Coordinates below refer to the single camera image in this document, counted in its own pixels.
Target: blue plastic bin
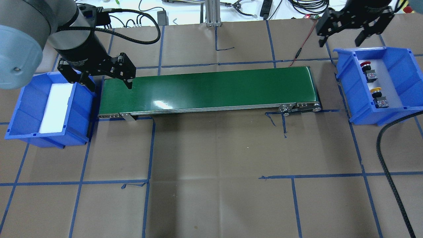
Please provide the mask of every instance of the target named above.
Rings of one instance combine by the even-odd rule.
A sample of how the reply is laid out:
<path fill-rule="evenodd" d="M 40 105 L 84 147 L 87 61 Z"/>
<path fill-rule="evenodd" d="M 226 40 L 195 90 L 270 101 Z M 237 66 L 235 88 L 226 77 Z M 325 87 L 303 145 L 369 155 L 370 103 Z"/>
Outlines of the blue plastic bin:
<path fill-rule="evenodd" d="M 348 101 L 352 115 L 350 122 L 381 126 L 423 110 L 423 74 L 410 49 L 378 47 L 334 51 L 339 55 L 336 78 L 341 81 Z M 385 64 L 402 106 L 375 107 L 359 60 L 376 59 L 381 59 Z"/>
<path fill-rule="evenodd" d="M 38 147 L 83 145 L 88 141 L 87 130 L 94 93 L 75 83 L 61 132 L 39 133 L 44 111 L 53 83 L 67 83 L 59 72 L 34 76 L 21 89 L 5 139 L 19 139 Z"/>

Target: blue bin containing objects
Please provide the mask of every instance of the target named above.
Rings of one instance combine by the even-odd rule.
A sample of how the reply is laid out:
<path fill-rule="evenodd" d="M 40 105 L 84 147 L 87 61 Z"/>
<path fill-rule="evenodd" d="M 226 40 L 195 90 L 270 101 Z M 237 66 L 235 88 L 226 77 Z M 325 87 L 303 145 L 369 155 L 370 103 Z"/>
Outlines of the blue bin containing objects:
<path fill-rule="evenodd" d="M 348 101 L 350 122 L 381 126 L 423 110 L 423 74 L 410 49 L 378 47 L 334 51 L 339 55 L 336 78 L 341 81 Z M 362 67 L 371 68 L 373 74 L 366 76 L 364 72 L 370 71 Z"/>
<path fill-rule="evenodd" d="M 38 147 L 84 145 L 95 93 L 59 72 L 34 76 L 21 89 L 5 139 Z"/>

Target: metal post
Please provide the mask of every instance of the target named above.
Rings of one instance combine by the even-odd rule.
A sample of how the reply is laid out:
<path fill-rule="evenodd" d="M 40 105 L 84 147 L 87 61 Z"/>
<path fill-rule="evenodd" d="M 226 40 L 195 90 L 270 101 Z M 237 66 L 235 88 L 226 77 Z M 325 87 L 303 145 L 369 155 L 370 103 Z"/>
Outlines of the metal post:
<path fill-rule="evenodd" d="M 220 0 L 206 0 L 206 26 L 221 26 Z"/>

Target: green belt surface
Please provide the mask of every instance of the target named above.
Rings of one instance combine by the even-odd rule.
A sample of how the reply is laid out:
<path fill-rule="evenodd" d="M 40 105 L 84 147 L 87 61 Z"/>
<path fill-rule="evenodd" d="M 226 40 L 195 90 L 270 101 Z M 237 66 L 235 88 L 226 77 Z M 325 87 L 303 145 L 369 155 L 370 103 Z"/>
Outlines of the green belt surface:
<path fill-rule="evenodd" d="M 275 107 L 318 101 L 307 66 L 137 77 L 104 82 L 99 116 Z"/>

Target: red wire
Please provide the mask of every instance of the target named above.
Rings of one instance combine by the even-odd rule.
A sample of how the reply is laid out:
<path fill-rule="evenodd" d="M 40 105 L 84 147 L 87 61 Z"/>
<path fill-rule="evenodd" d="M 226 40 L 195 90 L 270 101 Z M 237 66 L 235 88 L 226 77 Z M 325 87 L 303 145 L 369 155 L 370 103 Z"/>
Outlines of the red wire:
<path fill-rule="evenodd" d="M 302 45 L 301 45 L 301 47 L 300 47 L 300 48 L 303 48 L 303 46 L 304 46 L 305 42 L 306 42 L 306 41 L 308 40 L 308 38 L 311 36 L 311 33 L 313 32 L 314 27 L 316 26 L 316 24 L 317 24 L 317 20 L 315 20 L 315 21 L 314 21 L 313 27 L 311 28 L 310 32 L 308 33 L 307 38 L 305 38 L 305 41 L 302 43 Z M 288 66 L 288 68 L 289 68 L 289 67 L 291 67 L 291 66 L 294 64 L 294 62 L 295 62 L 296 60 L 297 60 L 297 58 L 294 58 L 294 60 L 293 60 L 293 61 L 292 61 L 292 63 Z"/>

